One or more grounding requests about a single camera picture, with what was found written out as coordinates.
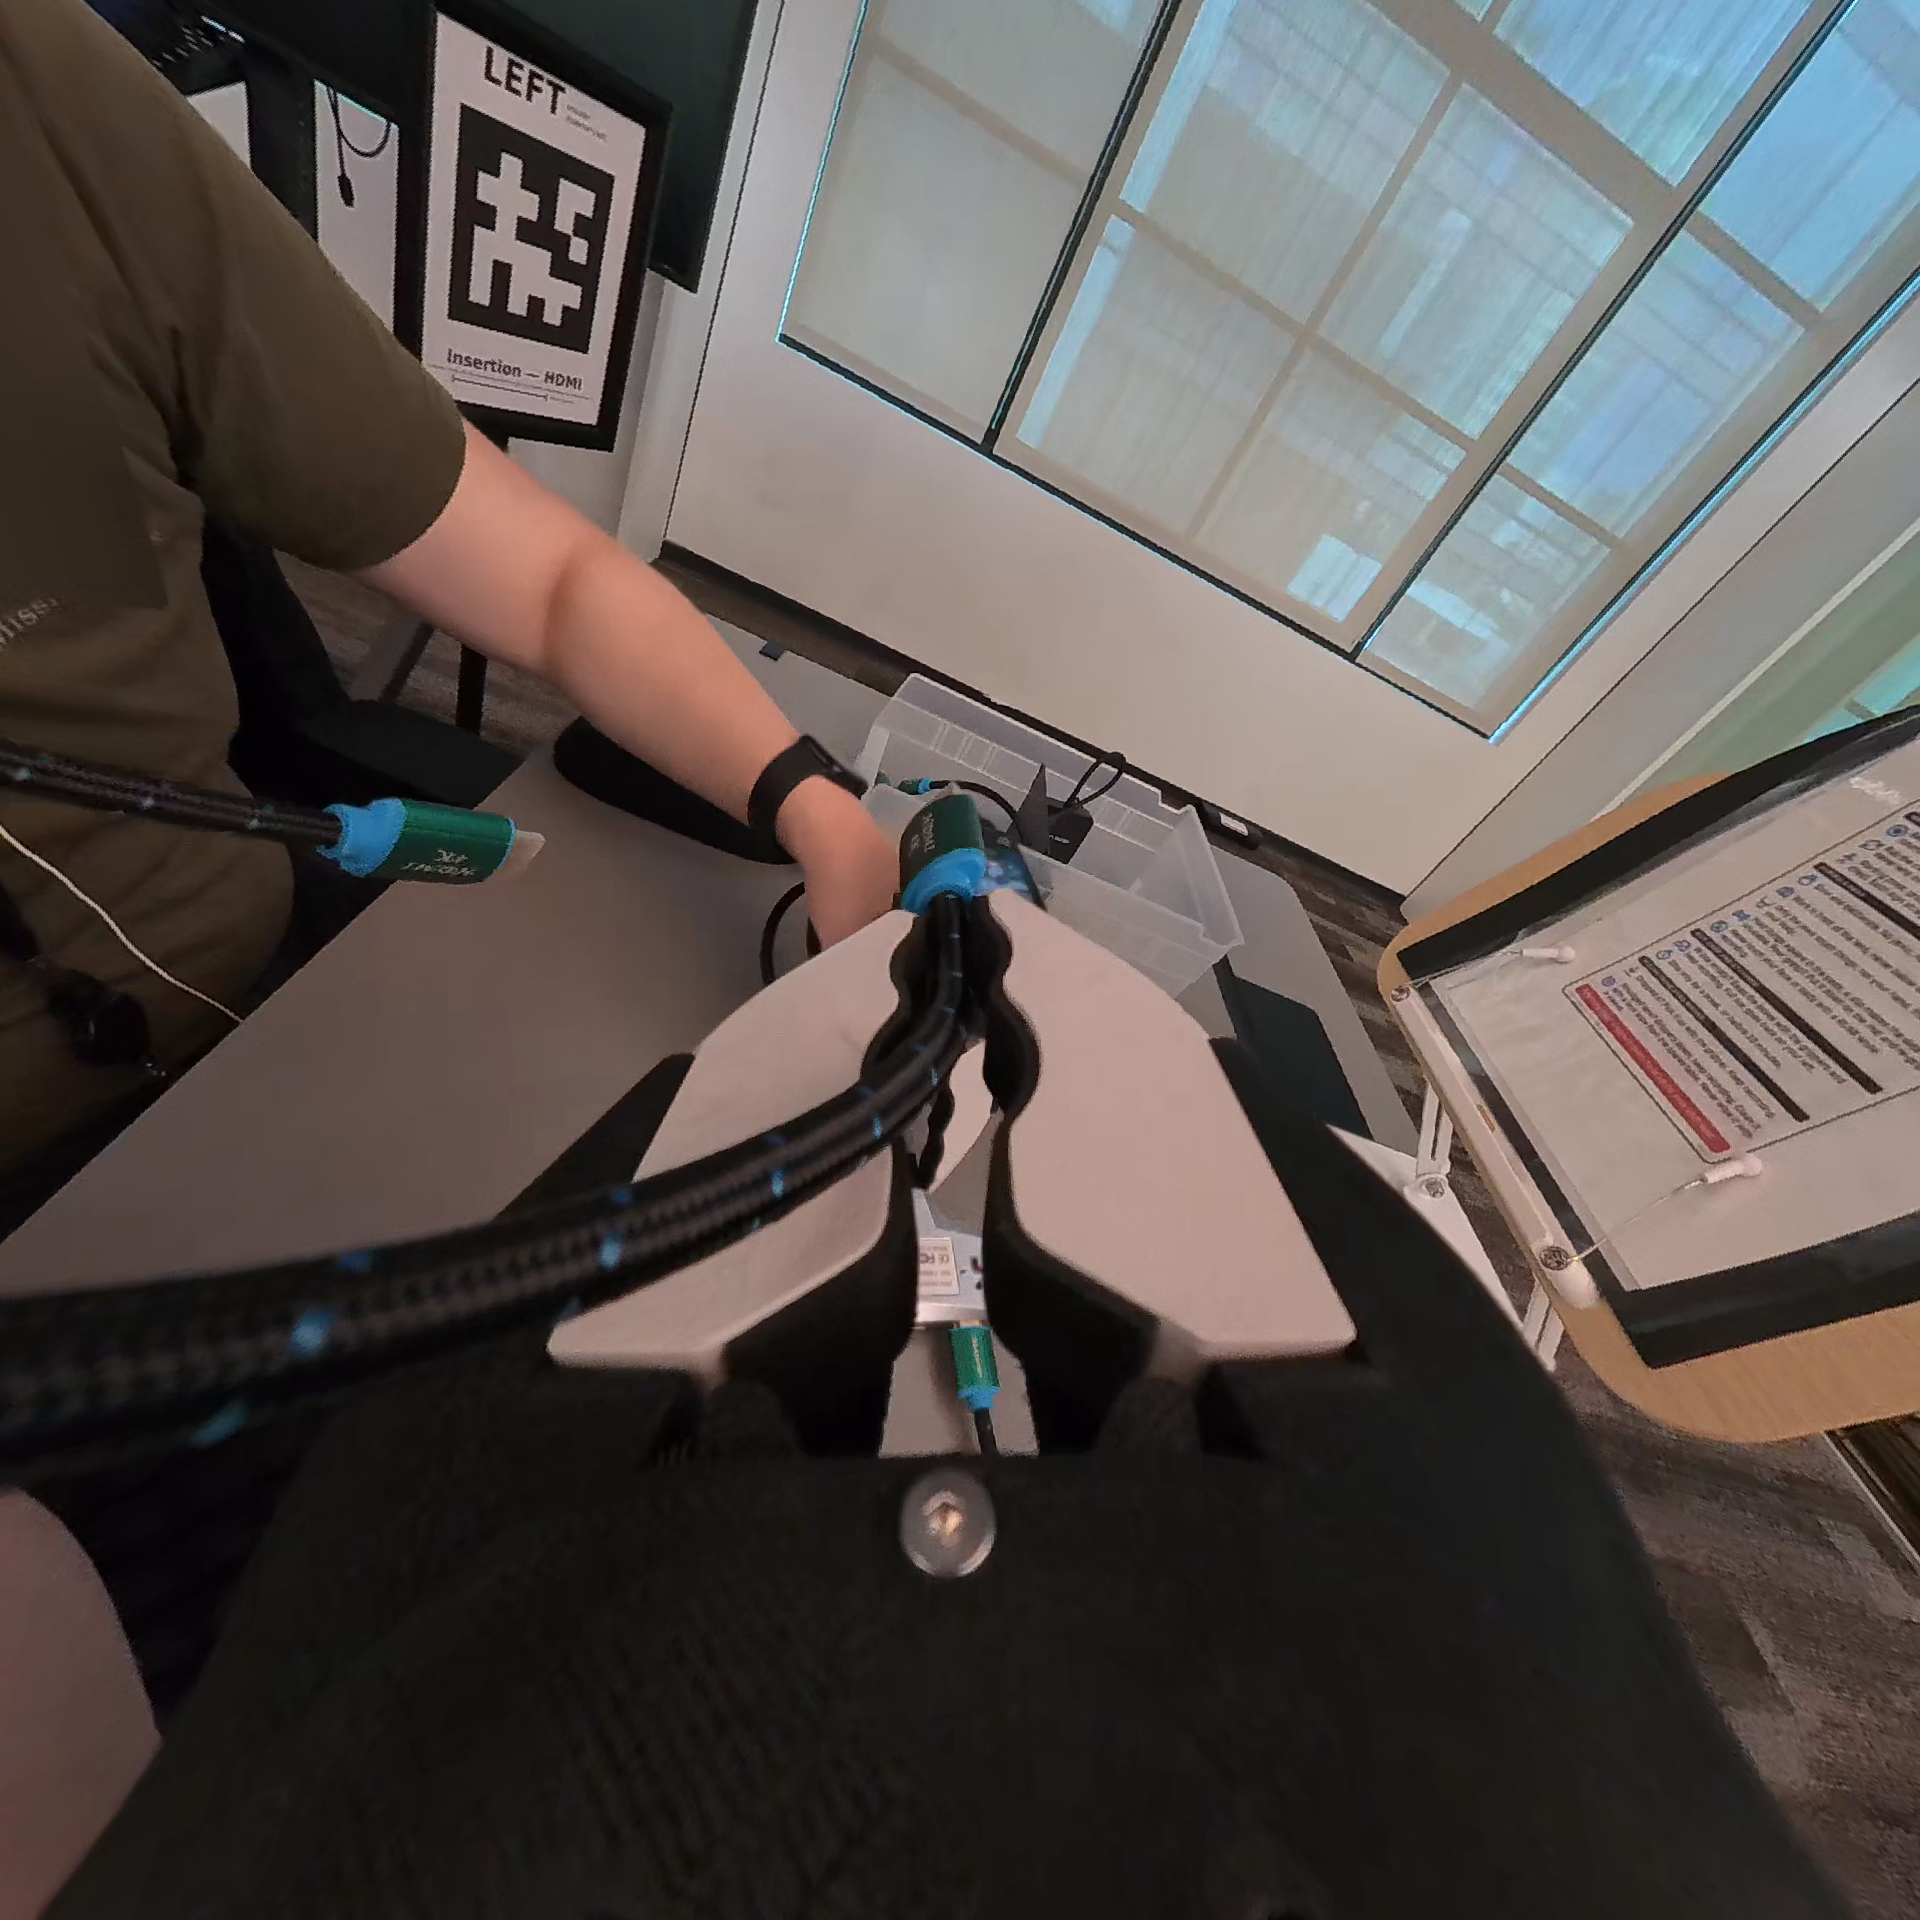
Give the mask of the black office chair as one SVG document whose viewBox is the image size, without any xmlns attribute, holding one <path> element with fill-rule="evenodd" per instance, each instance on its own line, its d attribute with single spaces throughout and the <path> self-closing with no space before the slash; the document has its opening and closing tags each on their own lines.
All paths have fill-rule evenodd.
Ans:
<svg viewBox="0 0 1920 1920">
<path fill-rule="evenodd" d="M 205 520 L 201 582 L 235 691 L 228 765 L 307 804 L 427 800 L 475 810 L 520 757 L 399 705 L 351 700 L 275 553 Z"/>
</svg>

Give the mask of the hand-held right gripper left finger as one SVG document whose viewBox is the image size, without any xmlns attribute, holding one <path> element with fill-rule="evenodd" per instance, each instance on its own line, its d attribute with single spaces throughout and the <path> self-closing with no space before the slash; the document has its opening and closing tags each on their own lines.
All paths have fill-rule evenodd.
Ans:
<svg viewBox="0 0 1920 1920">
<path fill-rule="evenodd" d="M 797 1120 L 879 1086 L 879 1046 L 909 1032 L 929 977 L 928 926 L 899 909 L 758 993 L 694 1049 L 640 1177 L 780 1137 L 775 1169 L 796 1180 Z M 886 1378 L 913 1326 L 919 1233 L 904 1152 L 870 1120 L 853 1162 L 807 1198 L 765 1193 L 731 1245 L 568 1316 L 548 1358 L 575 1371 Z"/>
</svg>

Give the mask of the wooden backed instruction board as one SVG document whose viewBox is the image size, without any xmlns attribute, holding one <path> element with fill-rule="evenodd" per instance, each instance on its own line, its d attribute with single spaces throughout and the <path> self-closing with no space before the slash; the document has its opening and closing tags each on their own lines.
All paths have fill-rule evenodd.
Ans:
<svg viewBox="0 0 1920 1920">
<path fill-rule="evenodd" d="M 1622 804 L 1382 956 L 1527 1332 L 1681 1434 L 1918 1410 L 1916 816 L 1896 712 Z"/>
</svg>

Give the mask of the clear plastic bin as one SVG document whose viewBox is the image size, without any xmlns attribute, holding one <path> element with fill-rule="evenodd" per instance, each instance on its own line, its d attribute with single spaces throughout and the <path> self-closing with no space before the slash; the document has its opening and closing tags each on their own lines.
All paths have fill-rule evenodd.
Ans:
<svg viewBox="0 0 1920 1920">
<path fill-rule="evenodd" d="M 959 790 L 976 804 L 988 840 L 1014 849 L 1057 921 L 1180 996 L 1240 945 L 1237 909 L 1193 808 L 1164 802 L 1128 769 L 1093 804 L 1093 830 L 1068 861 L 1024 850 L 1013 836 L 1017 804 L 1038 769 L 1047 769 L 1047 788 L 1061 797 L 1094 757 L 916 675 L 870 720 L 854 772 L 868 784 L 868 814 L 893 836 L 929 800 Z"/>
</svg>

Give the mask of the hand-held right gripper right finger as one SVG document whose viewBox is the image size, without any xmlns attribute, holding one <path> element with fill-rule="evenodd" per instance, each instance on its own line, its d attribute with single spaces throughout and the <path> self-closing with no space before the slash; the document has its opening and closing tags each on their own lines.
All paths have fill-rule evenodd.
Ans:
<svg viewBox="0 0 1920 1920">
<path fill-rule="evenodd" d="M 1328 1360 L 1342 1302 L 1204 1028 L 1017 897 L 966 909 L 999 1109 L 982 1280 L 1025 1373 Z"/>
</svg>

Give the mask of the person's left hand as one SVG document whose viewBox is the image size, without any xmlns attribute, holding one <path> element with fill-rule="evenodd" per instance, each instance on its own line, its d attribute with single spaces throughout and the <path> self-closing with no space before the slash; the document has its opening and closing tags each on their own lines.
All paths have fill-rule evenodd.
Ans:
<svg viewBox="0 0 1920 1920">
<path fill-rule="evenodd" d="M 832 948 L 895 909 L 895 841 L 827 784 L 804 787 L 782 816 L 782 840 L 804 880 L 807 918 Z"/>
</svg>

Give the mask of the black adapter box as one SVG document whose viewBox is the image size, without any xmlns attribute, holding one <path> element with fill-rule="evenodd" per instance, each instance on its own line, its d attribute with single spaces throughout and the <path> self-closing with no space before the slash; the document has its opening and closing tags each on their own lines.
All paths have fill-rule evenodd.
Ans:
<svg viewBox="0 0 1920 1920">
<path fill-rule="evenodd" d="M 1014 810 L 1013 836 L 1024 850 L 1068 861 L 1093 830 L 1093 804 L 1128 772 L 1121 754 L 1096 754 L 1061 797 L 1048 793 L 1048 770 L 1038 769 Z"/>
</svg>

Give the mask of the large gridded window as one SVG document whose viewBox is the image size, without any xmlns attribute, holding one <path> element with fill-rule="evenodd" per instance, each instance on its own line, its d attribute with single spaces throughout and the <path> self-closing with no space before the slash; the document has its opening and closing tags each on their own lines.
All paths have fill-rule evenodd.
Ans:
<svg viewBox="0 0 1920 1920">
<path fill-rule="evenodd" d="M 862 4 L 785 345 L 1480 737 L 1916 284 L 1902 2 Z"/>
</svg>

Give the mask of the black framed marker sign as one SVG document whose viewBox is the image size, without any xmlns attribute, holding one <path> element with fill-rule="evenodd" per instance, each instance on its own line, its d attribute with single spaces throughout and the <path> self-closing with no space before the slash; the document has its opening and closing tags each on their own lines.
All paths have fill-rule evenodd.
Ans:
<svg viewBox="0 0 1920 1920">
<path fill-rule="evenodd" d="M 668 134 L 509 8 L 432 4 L 416 353 L 496 443 L 616 443 Z"/>
</svg>

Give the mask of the white folding stand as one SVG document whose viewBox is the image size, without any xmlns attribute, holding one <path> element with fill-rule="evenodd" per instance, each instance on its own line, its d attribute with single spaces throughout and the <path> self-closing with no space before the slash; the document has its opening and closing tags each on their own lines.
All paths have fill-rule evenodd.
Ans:
<svg viewBox="0 0 1920 1920">
<path fill-rule="evenodd" d="M 1401 1198 L 1407 1201 L 1412 1211 L 1438 1233 L 1438 1236 L 1489 1294 L 1495 1308 L 1503 1312 L 1513 1331 L 1519 1332 L 1528 1354 L 1548 1373 L 1551 1373 L 1563 1338 L 1563 1329 L 1551 1308 L 1551 1297 L 1536 1286 L 1524 1312 L 1519 1312 L 1509 1299 L 1493 1260 L 1485 1254 L 1485 1249 L 1480 1245 L 1480 1238 L 1477 1236 L 1477 1230 L 1452 1186 L 1452 1120 L 1435 1106 L 1432 1100 L 1429 1100 L 1429 1109 L 1417 1155 L 1406 1155 L 1391 1146 L 1382 1146 L 1336 1128 L 1335 1137 L 1342 1139 L 1345 1147 L 1377 1177 L 1393 1186 Z"/>
</svg>

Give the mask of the dark wall screen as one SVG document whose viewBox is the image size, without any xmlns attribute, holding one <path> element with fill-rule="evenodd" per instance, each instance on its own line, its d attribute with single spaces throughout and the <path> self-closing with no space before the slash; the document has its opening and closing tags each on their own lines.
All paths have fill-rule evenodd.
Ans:
<svg viewBox="0 0 1920 1920">
<path fill-rule="evenodd" d="M 758 2 L 645 8 L 641 88 L 669 107 L 651 272 L 696 293 Z"/>
</svg>

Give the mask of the person's left forearm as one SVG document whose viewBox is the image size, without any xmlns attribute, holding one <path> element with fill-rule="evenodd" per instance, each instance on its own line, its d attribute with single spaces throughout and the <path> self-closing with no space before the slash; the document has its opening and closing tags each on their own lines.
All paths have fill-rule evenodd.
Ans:
<svg viewBox="0 0 1920 1920">
<path fill-rule="evenodd" d="M 740 825 L 756 779 L 799 737 L 672 582 L 473 425 L 440 514 L 350 576 L 537 677 L 615 745 Z"/>
</svg>

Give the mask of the black smartwatch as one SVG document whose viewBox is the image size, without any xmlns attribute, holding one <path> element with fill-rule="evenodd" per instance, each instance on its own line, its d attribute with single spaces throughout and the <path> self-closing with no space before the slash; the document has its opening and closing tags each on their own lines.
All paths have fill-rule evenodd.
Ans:
<svg viewBox="0 0 1920 1920">
<path fill-rule="evenodd" d="M 749 858 L 758 865 L 790 865 L 782 840 L 782 816 L 790 800 L 804 788 L 827 784 L 853 800 L 864 800 L 868 784 L 836 758 L 813 734 L 797 738 L 758 770 L 747 800 Z"/>
</svg>

